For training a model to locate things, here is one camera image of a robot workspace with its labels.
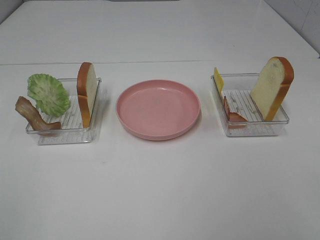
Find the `yellow cheese slice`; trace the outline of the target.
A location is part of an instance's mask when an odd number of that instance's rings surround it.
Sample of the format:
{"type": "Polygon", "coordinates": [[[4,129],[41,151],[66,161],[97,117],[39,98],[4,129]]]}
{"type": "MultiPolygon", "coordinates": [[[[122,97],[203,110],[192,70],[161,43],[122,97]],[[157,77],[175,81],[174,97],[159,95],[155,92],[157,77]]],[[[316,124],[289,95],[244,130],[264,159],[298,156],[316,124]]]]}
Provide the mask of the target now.
{"type": "Polygon", "coordinates": [[[224,88],[224,80],[223,80],[222,76],[220,75],[217,67],[214,68],[213,78],[215,80],[215,84],[216,84],[217,90],[219,92],[219,95],[220,95],[220,97],[222,97],[222,90],[224,88]]]}

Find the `pink bacon strip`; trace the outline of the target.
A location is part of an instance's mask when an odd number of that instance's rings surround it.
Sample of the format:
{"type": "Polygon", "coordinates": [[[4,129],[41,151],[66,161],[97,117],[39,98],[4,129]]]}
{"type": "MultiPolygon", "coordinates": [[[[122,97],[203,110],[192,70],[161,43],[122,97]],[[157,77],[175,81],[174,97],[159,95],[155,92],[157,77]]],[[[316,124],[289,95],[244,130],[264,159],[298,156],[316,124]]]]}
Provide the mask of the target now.
{"type": "Polygon", "coordinates": [[[227,119],[232,122],[232,123],[240,123],[240,122],[247,122],[248,120],[245,119],[244,117],[242,117],[239,113],[237,112],[232,112],[230,110],[230,106],[227,100],[227,97],[224,96],[223,97],[223,106],[224,106],[224,110],[227,116],[227,119]]]}

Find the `bread slice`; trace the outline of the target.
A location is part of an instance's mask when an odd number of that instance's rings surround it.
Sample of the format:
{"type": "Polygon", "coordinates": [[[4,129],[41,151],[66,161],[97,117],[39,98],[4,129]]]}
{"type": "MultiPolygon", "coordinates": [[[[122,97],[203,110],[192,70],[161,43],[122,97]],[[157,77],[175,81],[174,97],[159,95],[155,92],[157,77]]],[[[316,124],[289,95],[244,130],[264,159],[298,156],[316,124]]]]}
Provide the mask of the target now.
{"type": "Polygon", "coordinates": [[[91,123],[97,88],[94,65],[83,62],[77,74],[77,98],[84,128],[88,128],[91,123]]]}
{"type": "Polygon", "coordinates": [[[262,68],[250,97],[264,121],[272,121],[294,80],[291,63],[281,56],[274,56],[262,68]]]}

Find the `green lettuce leaf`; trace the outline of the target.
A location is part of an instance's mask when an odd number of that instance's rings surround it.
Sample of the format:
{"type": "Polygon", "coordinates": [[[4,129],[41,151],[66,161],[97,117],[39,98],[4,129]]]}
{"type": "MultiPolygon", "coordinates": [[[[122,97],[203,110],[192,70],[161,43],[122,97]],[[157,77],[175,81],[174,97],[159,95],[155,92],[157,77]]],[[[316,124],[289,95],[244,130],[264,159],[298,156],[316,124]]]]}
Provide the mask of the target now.
{"type": "Polygon", "coordinates": [[[27,80],[27,95],[45,114],[55,117],[64,115],[71,106],[68,91],[55,77],[36,73],[27,80]]]}

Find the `dark brown bacon strip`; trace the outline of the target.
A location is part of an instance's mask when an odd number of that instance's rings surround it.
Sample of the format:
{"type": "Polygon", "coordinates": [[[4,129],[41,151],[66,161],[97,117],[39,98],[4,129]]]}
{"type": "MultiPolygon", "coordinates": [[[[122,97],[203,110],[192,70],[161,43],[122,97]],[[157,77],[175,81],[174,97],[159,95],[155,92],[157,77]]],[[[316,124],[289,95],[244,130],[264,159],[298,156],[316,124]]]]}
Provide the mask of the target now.
{"type": "Polygon", "coordinates": [[[18,97],[15,110],[28,121],[35,131],[61,129],[61,123],[59,121],[53,123],[45,122],[39,111],[23,96],[18,97]]]}

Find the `pink round plate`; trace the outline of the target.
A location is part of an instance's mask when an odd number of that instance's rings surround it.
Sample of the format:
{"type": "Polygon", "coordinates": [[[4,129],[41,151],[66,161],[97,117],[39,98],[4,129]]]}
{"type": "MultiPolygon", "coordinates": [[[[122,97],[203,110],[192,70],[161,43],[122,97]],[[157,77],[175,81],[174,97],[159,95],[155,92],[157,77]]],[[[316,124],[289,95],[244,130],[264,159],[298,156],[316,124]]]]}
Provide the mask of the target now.
{"type": "Polygon", "coordinates": [[[116,113],[132,135],[164,141],[188,132],[200,116],[201,104],[195,92],[184,84],[154,79],[123,91],[117,100],[116,113]]]}

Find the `clear right plastic tray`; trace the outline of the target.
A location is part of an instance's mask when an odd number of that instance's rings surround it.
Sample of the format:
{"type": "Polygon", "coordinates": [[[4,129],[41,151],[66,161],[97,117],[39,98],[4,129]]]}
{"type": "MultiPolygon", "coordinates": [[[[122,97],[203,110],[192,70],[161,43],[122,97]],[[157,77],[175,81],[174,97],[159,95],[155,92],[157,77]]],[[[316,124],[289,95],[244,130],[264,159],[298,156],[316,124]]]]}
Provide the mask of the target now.
{"type": "Polygon", "coordinates": [[[224,132],[228,137],[278,136],[289,123],[289,117],[280,107],[272,121],[264,121],[259,109],[250,96],[256,84],[258,73],[227,73],[221,75],[224,86],[218,90],[216,79],[211,76],[212,93],[224,132]],[[246,121],[231,122],[224,107],[226,98],[229,110],[239,114],[246,121]]]}

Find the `clear plastic tray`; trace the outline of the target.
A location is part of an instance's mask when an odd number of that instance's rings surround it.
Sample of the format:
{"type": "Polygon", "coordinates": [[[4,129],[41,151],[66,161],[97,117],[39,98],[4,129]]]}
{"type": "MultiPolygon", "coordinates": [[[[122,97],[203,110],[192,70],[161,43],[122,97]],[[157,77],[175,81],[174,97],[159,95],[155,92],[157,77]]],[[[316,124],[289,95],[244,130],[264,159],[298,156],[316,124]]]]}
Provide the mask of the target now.
{"type": "Polygon", "coordinates": [[[42,119],[47,123],[60,122],[61,129],[55,130],[34,130],[30,124],[27,124],[26,133],[35,140],[38,145],[61,145],[61,144],[81,144],[92,142],[100,132],[98,119],[101,116],[100,103],[102,97],[100,94],[100,77],[96,78],[97,90],[94,107],[91,116],[90,126],[83,127],[82,115],[77,95],[77,80],[75,78],[60,78],[59,81],[68,91],[70,108],[60,116],[54,117],[41,112],[42,119]]]}
{"type": "Polygon", "coordinates": [[[280,107],[272,121],[264,121],[259,109],[250,96],[256,84],[258,73],[227,73],[221,75],[224,86],[218,90],[216,79],[211,76],[212,93],[224,132],[228,137],[278,136],[289,123],[289,117],[280,107]],[[231,122],[224,107],[226,98],[229,110],[239,114],[246,121],[231,122]]]}

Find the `clear left plastic tray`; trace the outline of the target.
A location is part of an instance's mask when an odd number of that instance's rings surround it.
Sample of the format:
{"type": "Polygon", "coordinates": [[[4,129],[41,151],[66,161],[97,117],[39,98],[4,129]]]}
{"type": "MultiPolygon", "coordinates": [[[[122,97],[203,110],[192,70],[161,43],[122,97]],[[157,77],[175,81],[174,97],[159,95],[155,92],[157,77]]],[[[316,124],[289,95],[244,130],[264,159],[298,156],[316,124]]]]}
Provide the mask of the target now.
{"type": "Polygon", "coordinates": [[[97,90],[94,107],[91,116],[90,126],[83,127],[82,115],[77,95],[77,80],[75,78],[60,78],[59,81],[68,91],[70,108],[60,116],[54,117],[41,112],[42,119],[47,123],[60,122],[61,129],[55,130],[34,130],[30,124],[27,124],[26,133],[35,140],[38,145],[61,145],[61,144],[81,144],[92,142],[100,132],[98,119],[101,116],[100,103],[102,97],[100,94],[100,77],[96,78],[97,90]]]}

